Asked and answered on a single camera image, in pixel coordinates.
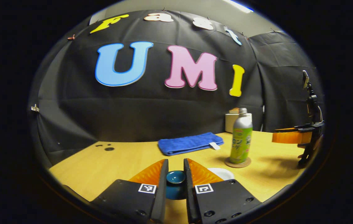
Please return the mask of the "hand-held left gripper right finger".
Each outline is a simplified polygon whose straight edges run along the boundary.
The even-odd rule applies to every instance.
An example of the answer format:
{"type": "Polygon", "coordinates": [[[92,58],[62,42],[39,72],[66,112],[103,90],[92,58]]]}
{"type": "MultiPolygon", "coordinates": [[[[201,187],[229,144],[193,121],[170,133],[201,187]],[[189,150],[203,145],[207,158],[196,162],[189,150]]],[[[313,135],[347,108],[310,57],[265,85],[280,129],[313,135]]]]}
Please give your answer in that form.
{"type": "Polygon", "coordinates": [[[185,173],[186,207],[189,224],[232,224],[243,220],[261,204],[237,180],[220,180],[203,184],[193,182],[197,170],[192,160],[183,161],[185,173]]]}

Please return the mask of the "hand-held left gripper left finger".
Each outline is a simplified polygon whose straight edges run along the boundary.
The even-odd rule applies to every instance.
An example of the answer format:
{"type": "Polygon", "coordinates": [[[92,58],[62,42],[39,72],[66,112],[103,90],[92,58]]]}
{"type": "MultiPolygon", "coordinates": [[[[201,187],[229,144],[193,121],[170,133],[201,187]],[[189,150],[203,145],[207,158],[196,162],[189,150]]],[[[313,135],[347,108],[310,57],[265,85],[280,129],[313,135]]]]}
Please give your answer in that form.
{"type": "Polygon", "coordinates": [[[153,184],[149,180],[115,180],[91,205],[117,216],[123,224],[163,224],[168,159],[159,161],[157,167],[153,184]]]}

